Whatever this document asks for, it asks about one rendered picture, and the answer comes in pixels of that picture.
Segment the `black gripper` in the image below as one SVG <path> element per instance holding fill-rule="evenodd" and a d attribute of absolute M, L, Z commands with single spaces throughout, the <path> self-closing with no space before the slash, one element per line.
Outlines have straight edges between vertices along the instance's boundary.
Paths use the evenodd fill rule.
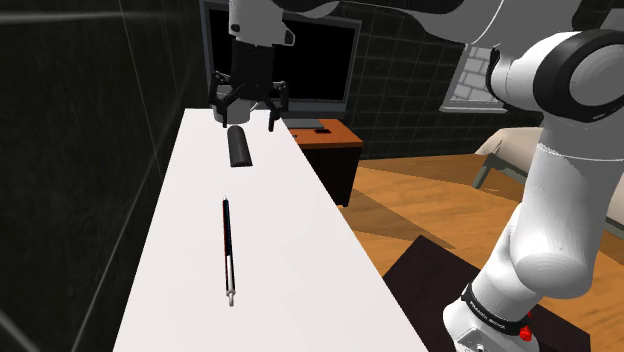
<path fill-rule="evenodd" d="M 243 124 L 243 100 L 263 101 L 270 110 L 268 131 L 273 132 L 281 114 L 289 111 L 288 83 L 272 80 L 275 48 L 233 40 L 231 56 L 230 76 L 219 71 L 211 74 L 208 101 L 215 120 L 223 127 Z M 279 95 L 279 106 L 273 103 L 272 92 Z"/>

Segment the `grey cup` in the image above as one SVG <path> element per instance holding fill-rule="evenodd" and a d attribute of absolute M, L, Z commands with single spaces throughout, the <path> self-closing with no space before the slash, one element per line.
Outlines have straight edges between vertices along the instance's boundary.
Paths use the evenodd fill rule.
<path fill-rule="evenodd" d="M 229 85 L 222 85 L 217 88 L 217 97 L 224 99 L 226 95 L 232 90 Z M 238 125 L 244 124 L 250 120 L 250 109 L 252 102 L 248 100 L 237 99 L 228 106 L 227 110 L 227 124 Z"/>

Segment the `black cylinder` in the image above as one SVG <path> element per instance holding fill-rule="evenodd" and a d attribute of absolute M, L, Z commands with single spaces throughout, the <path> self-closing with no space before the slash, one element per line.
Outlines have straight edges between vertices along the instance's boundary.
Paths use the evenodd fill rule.
<path fill-rule="evenodd" d="M 233 125 L 227 131 L 230 165 L 250 167 L 253 165 L 245 132 L 242 127 Z"/>

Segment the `black flat screen television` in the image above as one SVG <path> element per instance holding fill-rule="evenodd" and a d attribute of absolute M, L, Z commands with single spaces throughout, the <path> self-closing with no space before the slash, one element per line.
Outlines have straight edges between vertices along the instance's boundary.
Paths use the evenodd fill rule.
<path fill-rule="evenodd" d="M 273 82 L 289 85 L 286 119 L 341 119 L 347 106 L 360 22 L 332 16 L 337 0 L 200 0 L 208 80 L 230 76 L 232 41 L 275 48 Z M 253 111 L 270 110 L 251 101 Z"/>

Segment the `brown television cabinet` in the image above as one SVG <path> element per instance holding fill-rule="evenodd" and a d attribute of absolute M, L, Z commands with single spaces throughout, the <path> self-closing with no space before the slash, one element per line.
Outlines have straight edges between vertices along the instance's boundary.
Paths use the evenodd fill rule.
<path fill-rule="evenodd" d="M 286 119 L 284 123 L 336 205 L 347 207 L 363 141 L 339 119 Z M 315 129 L 329 129 L 317 134 Z"/>

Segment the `black and white pen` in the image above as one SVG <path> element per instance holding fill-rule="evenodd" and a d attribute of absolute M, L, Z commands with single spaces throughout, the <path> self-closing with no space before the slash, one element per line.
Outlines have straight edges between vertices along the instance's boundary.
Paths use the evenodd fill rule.
<path fill-rule="evenodd" d="M 236 294 L 233 247 L 230 224 L 229 200 L 225 198 L 222 202 L 223 210 L 223 228 L 224 228 L 224 257 L 225 257 L 225 288 L 228 298 L 228 305 L 234 306 L 234 297 Z"/>

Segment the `white table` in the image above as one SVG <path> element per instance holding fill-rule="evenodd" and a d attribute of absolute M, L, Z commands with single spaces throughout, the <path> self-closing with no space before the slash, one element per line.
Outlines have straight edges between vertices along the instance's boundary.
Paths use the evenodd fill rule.
<path fill-rule="evenodd" d="M 427 352 L 282 122 L 244 125 L 253 165 L 189 109 L 113 352 Z M 229 200 L 236 294 L 225 288 Z"/>

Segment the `grey framed window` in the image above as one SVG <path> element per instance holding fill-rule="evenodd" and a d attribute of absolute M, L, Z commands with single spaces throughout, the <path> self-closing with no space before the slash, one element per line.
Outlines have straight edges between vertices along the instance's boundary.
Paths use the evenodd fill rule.
<path fill-rule="evenodd" d="M 505 113 L 486 88 L 490 49 L 466 45 L 439 110 L 444 113 Z"/>

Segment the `dark robot stand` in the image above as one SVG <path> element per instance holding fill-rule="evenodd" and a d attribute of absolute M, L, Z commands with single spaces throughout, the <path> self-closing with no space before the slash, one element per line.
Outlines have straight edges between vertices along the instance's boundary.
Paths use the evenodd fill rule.
<path fill-rule="evenodd" d="M 418 237 L 383 276 L 383 280 L 429 352 L 455 352 L 442 318 L 446 305 L 460 296 L 479 270 Z M 540 352 L 591 352 L 590 335 L 538 305 L 531 329 Z"/>

